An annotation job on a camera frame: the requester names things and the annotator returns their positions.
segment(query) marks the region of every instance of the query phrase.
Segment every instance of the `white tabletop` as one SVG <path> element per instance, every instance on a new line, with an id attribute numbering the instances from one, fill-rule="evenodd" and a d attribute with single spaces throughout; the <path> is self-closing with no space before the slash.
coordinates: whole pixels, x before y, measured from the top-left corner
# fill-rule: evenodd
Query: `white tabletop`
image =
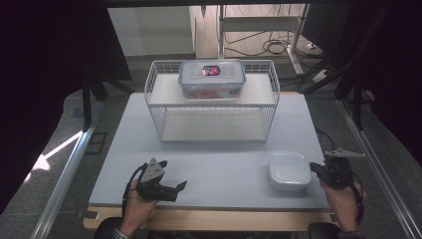
<path id="1" fill-rule="evenodd" d="M 176 202 L 162 207 L 240 210 L 314 210 L 329 208 L 313 173 L 302 192 L 277 191 L 269 185 L 268 160 L 273 151 L 294 151 L 309 161 L 323 155 L 303 95 L 280 95 L 267 142 L 160 142 L 144 94 L 127 103 L 90 204 L 121 205 L 133 172 L 152 157 L 167 160 L 162 185 L 187 180 Z"/>

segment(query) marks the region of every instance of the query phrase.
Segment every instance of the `white bowl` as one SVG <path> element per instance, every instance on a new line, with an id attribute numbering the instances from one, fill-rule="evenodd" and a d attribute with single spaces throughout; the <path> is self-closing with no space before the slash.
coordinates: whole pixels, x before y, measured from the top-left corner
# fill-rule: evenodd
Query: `white bowl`
<path id="1" fill-rule="evenodd" d="M 302 190 L 312 179 L 309 161 L 296 152 L 273 152 L 268 167 L 270 185 L 277 190 Z"/>

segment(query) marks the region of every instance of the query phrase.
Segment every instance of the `human hand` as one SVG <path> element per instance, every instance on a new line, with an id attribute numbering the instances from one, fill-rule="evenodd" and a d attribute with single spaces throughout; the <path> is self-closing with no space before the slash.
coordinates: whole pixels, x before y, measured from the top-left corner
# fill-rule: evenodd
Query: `human hand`
<path id="1" fill-rule="evenodd" d="M 130 192 L 126 200 L 126 210 L 119 231 L 127 237 L 132 237 L 134 232 L 142 226 L 152 214 L 157 200 L 145 201 L 136 191 L 137 180 L 130 185 Z"/>
<path id="2" fill-rule="evenodd" d="M 321 180 L 319 181 L 319 185 L 325 192 L 329 206 L 337 216 L 341 231 L 358 231 L 359 226 L 356 222 L 358 208 L 355 195 L 351 188 L 334 189 Z M 358 183 L 354 183 L 354 185 L 360 193 L 360 185 Z M 365 197 L 366 192 L 363 192 L 362 198 L 364 199 Z"/>

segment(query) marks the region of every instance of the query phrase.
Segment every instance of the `person's left hand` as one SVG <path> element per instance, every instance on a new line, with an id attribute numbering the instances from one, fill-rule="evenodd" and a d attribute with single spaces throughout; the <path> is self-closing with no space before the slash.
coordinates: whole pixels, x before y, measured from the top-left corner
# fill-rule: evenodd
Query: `person's left hand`
<path id="1" fill-rule="evenodd" d="M 136 185 L 137 179 L 131 183 L 126 200 L 125 215 L 119 229 L 127 237 L 132 237 L 134 232 L 148 220 L 158 202 L 157 200 L 143 200 L 135 189 Z"/>

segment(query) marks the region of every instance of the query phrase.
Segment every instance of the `white wall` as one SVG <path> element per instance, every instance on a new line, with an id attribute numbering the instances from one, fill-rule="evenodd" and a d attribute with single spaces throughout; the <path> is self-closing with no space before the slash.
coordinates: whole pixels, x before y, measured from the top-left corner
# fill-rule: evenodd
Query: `white wall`
<path id="1" fill-rule="evenodd" d="M 193 53 L 189 7 L 108 9 L 125 56 Z"/>

